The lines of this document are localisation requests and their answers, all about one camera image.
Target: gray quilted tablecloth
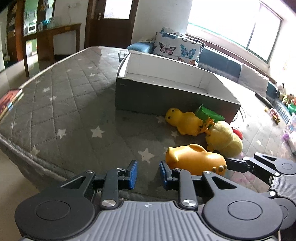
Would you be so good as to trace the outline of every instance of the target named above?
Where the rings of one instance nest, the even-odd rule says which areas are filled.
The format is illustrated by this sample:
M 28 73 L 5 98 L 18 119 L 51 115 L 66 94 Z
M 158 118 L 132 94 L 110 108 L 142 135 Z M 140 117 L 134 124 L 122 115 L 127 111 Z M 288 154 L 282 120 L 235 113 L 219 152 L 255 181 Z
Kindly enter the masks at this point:
M 177 197 L 175 191 L 162 189 L 159 162 L 168 147 L 206 146 L 204 135 L 181 136 L 162 116 L 115 110 L 118 66 L 117 48 L 91 47 L 23 88 L 23 98 L 0 124 L 0 147 L 36 186 L 43 188 L 87 169 L 104 174 L 136 159 L 134 193 L 141 195 L 123 193 L 124 197 Z M 285 124 L 276 125 L 268 117 L 254 92 L 227 79 L 224 84 L 242 104 L 242 114 L 232 123 L 244 136 L 241 157 L 258 151 L 293 159 L 281 140 Z M 268 188 L 250 173 L 228 171 L 226 176 L 258 192 Z

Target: yellow toy chick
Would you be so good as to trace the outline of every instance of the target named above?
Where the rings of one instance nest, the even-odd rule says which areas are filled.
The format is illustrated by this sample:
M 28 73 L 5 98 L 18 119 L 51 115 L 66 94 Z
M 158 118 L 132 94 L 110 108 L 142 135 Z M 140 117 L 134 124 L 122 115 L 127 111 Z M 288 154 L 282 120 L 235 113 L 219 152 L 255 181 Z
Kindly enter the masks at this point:
M 242 140 L 225 121 L 214 123 L 205 139 L 207 150 L 217 150 L 225 157 L 234 157 L 242 152 Z
M 208 126 L 213 122 L 203 121 L 195 116 L 193 112 L 183 113 L 179 109 L 171 108 L 165 115 L 165 120 L 172 126 L 176 126 L 181 135 L 197 136 L 199 133 L 208 132 Z
M 204 171 L 224 175 L 227 168 L 223 156 L 218 153 L 207 152 L 197 144 L 170 147 L 165 155 L 165 162 L 170 169 L 181 168 L 189 171 L 191 175 L 198 176 L 201 176 Z

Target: wooden desk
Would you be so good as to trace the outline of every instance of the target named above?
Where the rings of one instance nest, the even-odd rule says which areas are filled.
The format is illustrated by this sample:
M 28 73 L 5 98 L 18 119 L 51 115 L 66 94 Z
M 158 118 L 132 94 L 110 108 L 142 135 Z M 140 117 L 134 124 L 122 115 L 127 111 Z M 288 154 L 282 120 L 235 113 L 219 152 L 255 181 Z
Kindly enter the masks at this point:
M 24 36 L 22 41 L 22 51 L 24 55 L 24 64 L 27 77 L 29 77 L 26 50 L 27 41 L 37 39 L 38 61 L 50 61 L 50 64 L 54 64 L 54 36 L 70 31 L 76 31 L 76 52 L 78 52 L 80 48 L 80 25 L 81 24 L 78 23 L 58 26 Z

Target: cardboard box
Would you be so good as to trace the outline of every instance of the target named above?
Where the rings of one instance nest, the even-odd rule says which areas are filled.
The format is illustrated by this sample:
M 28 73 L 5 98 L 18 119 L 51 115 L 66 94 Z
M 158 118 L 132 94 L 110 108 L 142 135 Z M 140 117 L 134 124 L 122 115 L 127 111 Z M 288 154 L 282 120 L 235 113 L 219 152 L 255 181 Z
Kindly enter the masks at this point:
M 231 123 L 241 104 L 219 77 L 179 61 L 130 53 L 117 71 L 115 106 L 165 116 L 170 108 L 194 112 L 203 104 Z

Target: red ball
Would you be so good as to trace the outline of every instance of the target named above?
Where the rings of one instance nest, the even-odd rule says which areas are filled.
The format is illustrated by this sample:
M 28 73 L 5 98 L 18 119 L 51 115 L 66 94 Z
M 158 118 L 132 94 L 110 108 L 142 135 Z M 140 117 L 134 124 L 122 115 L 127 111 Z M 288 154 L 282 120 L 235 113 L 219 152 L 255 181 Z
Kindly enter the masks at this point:
M 239 131 L 239 129 L 232 127 L 232 130 L 235 134 L 238 135 L 238 137 L 242 140 L 242 133 Z

